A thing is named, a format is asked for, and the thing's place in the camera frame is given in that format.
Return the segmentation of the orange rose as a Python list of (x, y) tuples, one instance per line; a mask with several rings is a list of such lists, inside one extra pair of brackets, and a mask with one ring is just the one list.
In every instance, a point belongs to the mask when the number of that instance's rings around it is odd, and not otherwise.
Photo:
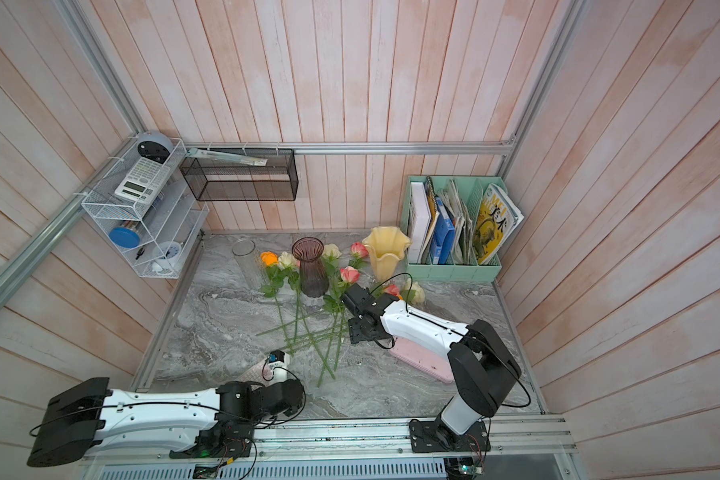
[(261, 287), (261, 291), (266, 298), (271, 298), (274, 301), (278, 311), (280, 328), (285, 340), (286, 351), (293, 353), (292, 340), (283, 316), (282, 306), (278, 299), (279, 291), (285, 284), (287, 272), (280, 266), (279, 257), (273, 252), (261, 253), (260, 260), (264, 265), (264, 273), (266, 276), (266, 284)]

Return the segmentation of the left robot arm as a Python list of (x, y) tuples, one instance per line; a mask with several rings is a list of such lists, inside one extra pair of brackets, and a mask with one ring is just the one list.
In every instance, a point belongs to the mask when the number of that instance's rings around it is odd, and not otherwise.
[(154, 448), (172, 459), (247, 457), (256, 426), (291, 418), (306, 400), (302, 383), (231, 381), (181, 393), (138, 393), (110, 387), (106, 377), (48, 401), (27, 464), (55, 467), (113, 449)]

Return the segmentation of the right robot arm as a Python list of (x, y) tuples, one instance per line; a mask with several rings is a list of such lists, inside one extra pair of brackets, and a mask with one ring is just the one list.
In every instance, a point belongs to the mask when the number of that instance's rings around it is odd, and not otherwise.
[(423, 312), (388, 294), (350, 286), (341, 302), (349, 311), (353, 344), (403, 339), (446, 360), (457, 393), (433, 420), (409, 421), (415, 453), (491, 450), (487, 419), (495, 416), (522, 370), (495, 329), (483, 320), (453, 322)]

